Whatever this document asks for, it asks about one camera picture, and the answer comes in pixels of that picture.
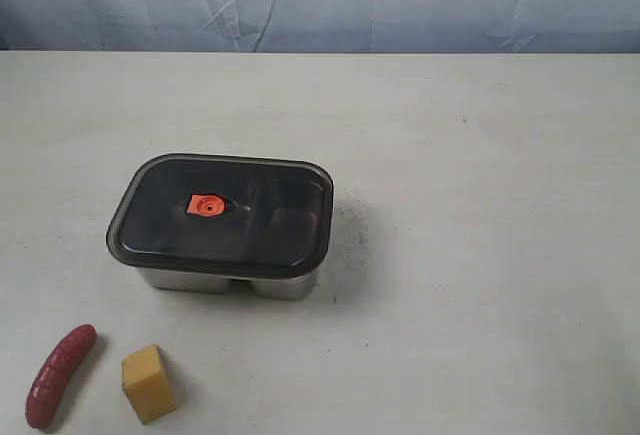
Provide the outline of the dark transparent lunch box lid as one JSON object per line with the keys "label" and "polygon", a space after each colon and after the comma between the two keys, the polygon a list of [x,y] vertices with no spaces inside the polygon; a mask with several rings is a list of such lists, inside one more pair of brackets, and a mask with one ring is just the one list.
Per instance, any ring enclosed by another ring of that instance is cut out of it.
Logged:
{"label": "dark transparent lunch box lid", "polygon": [[170,153],[135,172],[106,243],[135,268],[293,279],[324,260],[333,204],[310,162]]}

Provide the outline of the yellow toy cheese block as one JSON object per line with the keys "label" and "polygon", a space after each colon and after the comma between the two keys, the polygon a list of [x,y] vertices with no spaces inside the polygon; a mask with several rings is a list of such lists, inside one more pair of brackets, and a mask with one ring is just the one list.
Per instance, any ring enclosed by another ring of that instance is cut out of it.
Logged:
{"label": "yellow toy cheese block", "polygon": [[178,408],[160,348],[150,344],[121,362],[122,390],[139,422],[151,422]]}

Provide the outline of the red toy sausage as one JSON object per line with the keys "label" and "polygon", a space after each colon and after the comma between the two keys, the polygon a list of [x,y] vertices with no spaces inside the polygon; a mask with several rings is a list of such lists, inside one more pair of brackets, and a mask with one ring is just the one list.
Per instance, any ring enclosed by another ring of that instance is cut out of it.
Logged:
{"label": "red toy sausage", "polygon": [[71,379],[96,340],[95,327],[82,324],[65,335],[47,356],[25,401],[25,418],[31,428],[46,430],[53,423]]}

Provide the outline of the stainless steel lunch box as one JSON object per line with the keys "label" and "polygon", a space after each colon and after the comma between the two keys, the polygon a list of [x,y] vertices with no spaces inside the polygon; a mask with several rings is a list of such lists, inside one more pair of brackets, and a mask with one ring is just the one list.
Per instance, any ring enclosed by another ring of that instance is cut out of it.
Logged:
{"label": "stainless steel lunch box", "polygon": [[242,288],[257,297],[275,300],[303,299],[318,281],[317,269],[290,279],[258,279],[152,268],[137,268],[136,271],[148,285],[157,289],[227,294]]}

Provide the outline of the blue wrinkled backdrop cloth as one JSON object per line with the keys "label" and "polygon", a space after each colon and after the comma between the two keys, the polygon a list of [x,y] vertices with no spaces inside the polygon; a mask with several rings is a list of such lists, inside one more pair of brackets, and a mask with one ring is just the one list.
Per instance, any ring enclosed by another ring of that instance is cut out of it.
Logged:
{"label": "blue wrinkled backdrop cloth", "polygon": [[1,0],[7,50],[635,53],[639,0]]}

